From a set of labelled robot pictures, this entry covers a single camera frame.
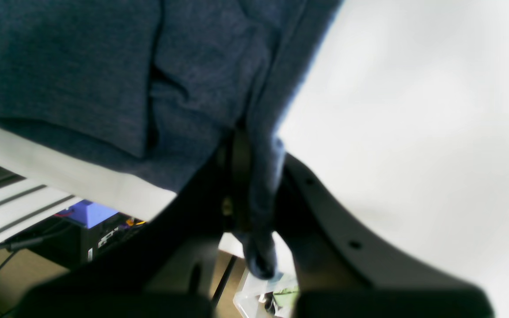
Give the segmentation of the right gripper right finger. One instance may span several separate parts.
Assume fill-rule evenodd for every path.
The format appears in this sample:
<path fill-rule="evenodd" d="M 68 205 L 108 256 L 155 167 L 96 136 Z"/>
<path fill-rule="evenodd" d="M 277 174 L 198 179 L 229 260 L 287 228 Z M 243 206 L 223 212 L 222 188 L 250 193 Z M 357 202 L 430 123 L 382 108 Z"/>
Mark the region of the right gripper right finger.
<path fill-rule="evenodd" d="M 493 318 L 485 292 L 386 242 L 287 155 L 275 206 L 293 258 L 295 318 Z"/>

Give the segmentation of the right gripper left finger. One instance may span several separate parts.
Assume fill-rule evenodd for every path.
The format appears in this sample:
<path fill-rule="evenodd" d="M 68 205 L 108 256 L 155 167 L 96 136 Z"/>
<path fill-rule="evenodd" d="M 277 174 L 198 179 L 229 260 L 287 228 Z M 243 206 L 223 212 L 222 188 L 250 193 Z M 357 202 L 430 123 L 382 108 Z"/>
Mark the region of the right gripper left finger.
<path fill-rule="evenodd" d="M 32 288 L 18 318 L 214 318 L 209 290 L 224 233 L 248 233 L 252 165 L 237 129 L 127 242 Z"/>

